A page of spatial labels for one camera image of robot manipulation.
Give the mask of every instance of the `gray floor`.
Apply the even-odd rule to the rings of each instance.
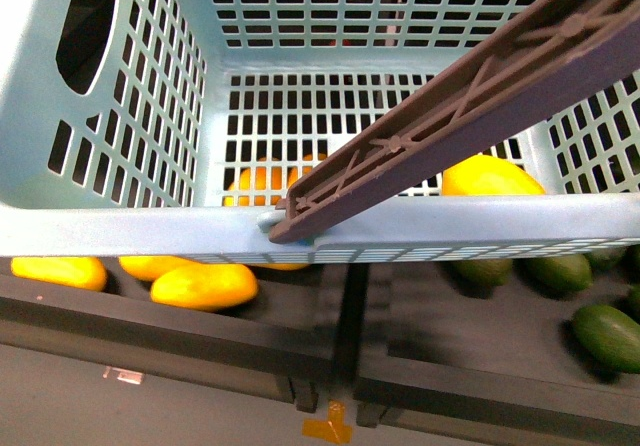
[[[0,444],[3,446],[309,445],[306,418],[326,419],[322,393],[314,415],[293,405],[154,376],[140,385],[103,378],[105,365],[0,345]],[[473,446],[425,433],[355,426],[351,444]]]

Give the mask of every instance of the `light blue plastic crate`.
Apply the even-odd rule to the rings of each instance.
[[[293,168],[533,1],[116,0],[81,95],[55,60],[70,0],[0,0],[0,254],[330,263],[638,243],[638,73],[491,149],[553,194],[442,198],[435,177],[306,242],[259,227]],[[258,167],[282,188],[226,191]],[[240,195],[267,206],[222,207]]]

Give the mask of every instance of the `dark purple plastic bar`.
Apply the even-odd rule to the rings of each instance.
[[[638,68],[640,0],[538,0],[296,182],[269,238],[324,231]]]

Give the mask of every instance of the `orange tape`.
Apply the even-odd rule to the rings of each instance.
[[[350,443],[353,428],[344,424],[344,412],[344,404],[339,401],[329,401],[327,420],[305,419],[302,424],[302,435],[334,444]]]

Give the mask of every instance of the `black tray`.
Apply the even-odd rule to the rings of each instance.
[[[599,366],[568,324],[584,304],[624,308],[628,289],[615,270],[555,300],[518,270],[482,298],[443,264],[372,265],[358,422],[495,444],[637,446],[640,377]]]
[[[0,259],[0,342],[315,409],[331,378],[347,265],[254,268],[258,296],[206,313],[155,304],[149,283],[102,258],[96,293],[13,277]]]

